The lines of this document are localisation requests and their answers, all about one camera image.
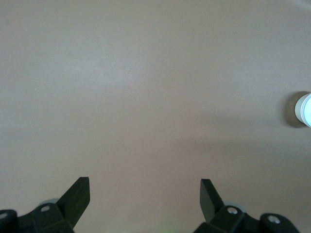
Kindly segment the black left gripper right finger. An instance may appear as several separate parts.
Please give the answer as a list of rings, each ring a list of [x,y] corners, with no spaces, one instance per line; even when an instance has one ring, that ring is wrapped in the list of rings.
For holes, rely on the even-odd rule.
[[[260,233],[258,220],[235,205],[226,205],[210,179],[200,183],[200,206],[205,218],[195,233]]]

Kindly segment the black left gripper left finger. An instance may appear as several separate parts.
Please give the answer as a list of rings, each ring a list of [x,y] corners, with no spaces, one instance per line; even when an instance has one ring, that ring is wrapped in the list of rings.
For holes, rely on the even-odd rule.
[[[80,177],[55,203],[44,203],[27,215],[24,233],[73,233],[90,203],[88,177]]]

